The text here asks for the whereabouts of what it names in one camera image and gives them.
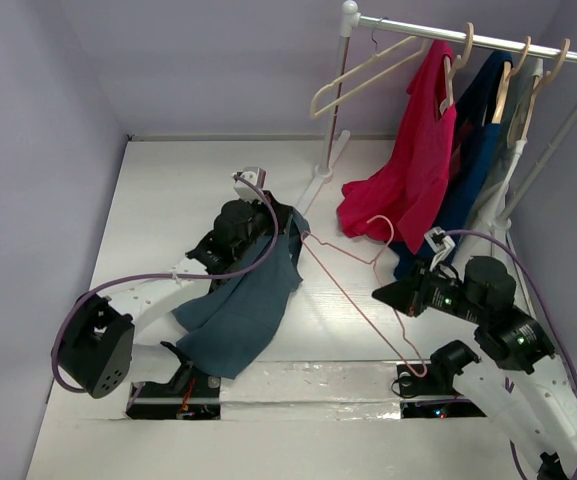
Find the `white clothes rack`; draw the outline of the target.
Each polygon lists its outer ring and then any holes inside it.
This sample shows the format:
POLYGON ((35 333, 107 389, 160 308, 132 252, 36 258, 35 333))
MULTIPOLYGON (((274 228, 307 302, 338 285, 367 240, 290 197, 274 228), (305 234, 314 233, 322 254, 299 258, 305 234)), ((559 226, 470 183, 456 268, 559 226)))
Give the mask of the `white clothes rack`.
POLYGON ((426 228, 471 228, 503 239, 517 196, 509 183, 527 142, 537 95, 565 63, 577 63, 567 46, 553 50, 523 42, 395 22, 363 15, 355 2, 342 6, 337 75, 321 89, 327 105, 313 101, 312 118, 326 116, 316 182, 332 173, 348 134, 335 127, 339 106, 350 98, 344 81, 353 30, 399 33, 415 45, 419 68, 407 93, 389 162, 365 180, 343 186, 337 210, 342 231, 386 243, 397 255, 396 278, 432 257, 426 228), (546 69, 545 60, 554 68, 546 69))

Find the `teal blue t-shirt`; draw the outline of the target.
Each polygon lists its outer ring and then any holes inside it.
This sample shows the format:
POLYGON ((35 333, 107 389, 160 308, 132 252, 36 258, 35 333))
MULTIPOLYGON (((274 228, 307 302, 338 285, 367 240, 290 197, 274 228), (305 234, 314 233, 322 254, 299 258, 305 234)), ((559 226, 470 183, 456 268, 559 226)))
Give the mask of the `teal blue t-shirt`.
POLYGON ((270 344, 302 282, 298 261, 308 222, 294 208, 266 260, 243 276, 173 310, 186 334, 177 349, 213 376, 236 378, 270 344))

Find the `wooden hanger with navy shirt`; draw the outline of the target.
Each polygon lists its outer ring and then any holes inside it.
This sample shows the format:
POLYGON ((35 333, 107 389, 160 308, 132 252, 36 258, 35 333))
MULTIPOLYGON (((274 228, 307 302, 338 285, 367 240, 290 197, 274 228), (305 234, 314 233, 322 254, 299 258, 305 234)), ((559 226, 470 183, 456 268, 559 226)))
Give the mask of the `wooden hanger with navy shirt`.
POLYGON ((532 45, 532 37, 527 36, 524 42, 524 47, 521 51, 521 56, 518 60, 518 63, 514 66, 511 66, 509 62, 504 63, 502 75, 500 77, 500 81, 498 84, 497 94, 496 94, 496 103, 495 109, 492 115, 491 123, 492 124, 500 124, 502 121, 504 108, 508 96, 508 90, 510 85, 510 79, 516 75, 519 70, 522 68, 527 56, 528 51, 532 45))

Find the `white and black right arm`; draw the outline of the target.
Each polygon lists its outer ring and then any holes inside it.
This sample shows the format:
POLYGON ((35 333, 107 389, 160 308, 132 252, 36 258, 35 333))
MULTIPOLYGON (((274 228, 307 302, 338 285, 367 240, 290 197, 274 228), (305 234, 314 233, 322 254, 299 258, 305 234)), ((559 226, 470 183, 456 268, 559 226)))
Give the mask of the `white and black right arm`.
POLYGON ((499 260, 477 256, 461 278, 427 262, 391 285, 408 316, 428 308, 475 324, 476 354, 460 340, 430 357, 430 384, 474 403, 540 479, 577 479, 577 394, 539 322, 515 303, 515 279, 499 260))

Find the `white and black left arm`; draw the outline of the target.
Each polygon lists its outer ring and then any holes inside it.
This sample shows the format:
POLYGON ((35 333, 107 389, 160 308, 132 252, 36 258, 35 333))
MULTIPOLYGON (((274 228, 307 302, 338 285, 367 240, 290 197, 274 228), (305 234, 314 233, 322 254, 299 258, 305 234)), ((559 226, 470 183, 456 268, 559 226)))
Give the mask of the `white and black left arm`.
POLYGON ((226 202, 174 269, 129 277, 133 288, 82 294, 51 351, 56 382, 98 399, 123 382, 169 395, 194 372, 233 379, 269 345, 300 287, 310 227, 270 192, 226 202))

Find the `pale grey-green t-shirt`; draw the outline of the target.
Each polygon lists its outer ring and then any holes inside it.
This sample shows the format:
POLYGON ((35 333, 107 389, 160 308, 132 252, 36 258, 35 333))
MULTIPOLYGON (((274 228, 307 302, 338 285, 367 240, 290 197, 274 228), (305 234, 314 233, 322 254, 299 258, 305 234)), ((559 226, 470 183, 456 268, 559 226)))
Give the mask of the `pale grey-green t-shirt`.
POLYGON ((500 133, 487 178, 475 201, 467 227, 489 233, 505 207, 510 180, 527 144, 535 98, 533 90, 543 76, 543 60, 528 57, 509 82, 500 133))

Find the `wooden hanger with red shirt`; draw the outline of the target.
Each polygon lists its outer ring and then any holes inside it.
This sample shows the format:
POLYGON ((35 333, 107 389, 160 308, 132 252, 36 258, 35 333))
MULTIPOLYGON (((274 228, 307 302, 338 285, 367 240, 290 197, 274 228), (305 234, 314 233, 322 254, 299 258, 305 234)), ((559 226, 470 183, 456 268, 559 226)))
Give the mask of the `wooden hanger with red shirt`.
POLYGON ((449 61, 447 56, 443 58, 445 98, 438 106, 438 112, 441 116, 454 104, 453 79, 456 73, 467 64, 472 52, 474 44, 474 24, 472 22, 466 23, 465 34, 463 52, 455 56, 452 61, 449 61))

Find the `cream plastic hanger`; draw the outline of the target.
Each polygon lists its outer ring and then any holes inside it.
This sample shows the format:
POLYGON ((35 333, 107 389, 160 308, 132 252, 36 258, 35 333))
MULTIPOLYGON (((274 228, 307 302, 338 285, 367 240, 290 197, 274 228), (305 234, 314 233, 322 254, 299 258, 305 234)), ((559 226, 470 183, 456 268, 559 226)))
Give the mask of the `cream plastic hanger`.
POLYGON ((312 120, 333 115, 338 108, 395 70, 423 56, 430 40, 415 28, 403 26, 387 17, 371 17, 362 13, 349 15, 342 22, 337 73, 312 96, 309 117, 312 120), (352 32, 365 27, 370 30, 372 53, 352 67, 347 57, 352 32))

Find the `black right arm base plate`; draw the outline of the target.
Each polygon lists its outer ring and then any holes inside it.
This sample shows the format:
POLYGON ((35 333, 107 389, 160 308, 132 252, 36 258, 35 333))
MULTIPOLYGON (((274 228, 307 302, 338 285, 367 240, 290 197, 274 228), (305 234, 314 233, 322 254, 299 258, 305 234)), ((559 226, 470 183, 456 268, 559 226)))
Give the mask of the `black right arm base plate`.
POLYGON ((424 365, 410 366, 398 364, 395 378, 391 383, 392 393, 400 399, 403 419, 451 419, 483 418, 485 414, 469 399, 452 387, 439 381, 435 368, 427 366, 423 376, 413 373, 421 371, 424 365))

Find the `navy blue t-shirt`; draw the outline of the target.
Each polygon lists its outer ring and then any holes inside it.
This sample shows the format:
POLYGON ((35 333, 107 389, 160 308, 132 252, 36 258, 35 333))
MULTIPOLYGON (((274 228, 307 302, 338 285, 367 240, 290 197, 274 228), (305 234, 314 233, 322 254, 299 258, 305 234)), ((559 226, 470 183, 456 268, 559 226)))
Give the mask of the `navy blue t-shirt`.
POLYGON ((505 62, 513 66, 509 53, 493 51, 457 101, 450 180, 433 222, 444 230, 465 227, 491 167, 500 133, 491 119, 505 62))

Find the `magenta red t-shirt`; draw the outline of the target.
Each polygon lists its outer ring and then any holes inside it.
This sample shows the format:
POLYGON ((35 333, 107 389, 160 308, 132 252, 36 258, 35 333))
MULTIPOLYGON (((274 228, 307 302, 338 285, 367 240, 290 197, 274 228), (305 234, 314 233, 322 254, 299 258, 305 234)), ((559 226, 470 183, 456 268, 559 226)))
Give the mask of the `magenta red t-shirt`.
POLYGON ((412 252, 422 246, 450 179, 457 111, 442 102, 444 62, 452 60, 447 42, 432 43, 408 86, 409 102, 389 161, 368 179, 343 185, 337 217, 346 236, 394 240, 412 252))

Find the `wooden hanger with grey shirt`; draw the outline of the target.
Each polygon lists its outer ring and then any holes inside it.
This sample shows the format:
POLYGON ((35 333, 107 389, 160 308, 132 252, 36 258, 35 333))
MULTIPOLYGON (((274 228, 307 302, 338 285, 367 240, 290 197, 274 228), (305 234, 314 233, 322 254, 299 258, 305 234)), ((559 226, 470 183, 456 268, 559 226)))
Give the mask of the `wooden hanger with grey shirt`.
POLYGON ((519 70, 522 83, 518 86, 517 102, 506 137, 507 146, 513 152, 519 152, 525 147, 536 98, 559 74, 569 52, 570 43, 569 38, 563 40, 561 52, 556 55, 555 64, 551 70, 544 69, 544 60, 539 57, 527 61, 528 65, 522 66, 519 70))

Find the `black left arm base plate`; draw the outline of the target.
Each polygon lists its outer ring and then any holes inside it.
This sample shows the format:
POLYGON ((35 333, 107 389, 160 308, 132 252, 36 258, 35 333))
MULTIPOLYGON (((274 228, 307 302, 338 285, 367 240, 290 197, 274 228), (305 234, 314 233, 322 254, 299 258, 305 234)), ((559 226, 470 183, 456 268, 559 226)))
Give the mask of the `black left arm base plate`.
POLYGON ((131 385, 126 415, 133 420, 219 420, 221 379, 185 366, 172 382, 131 385))

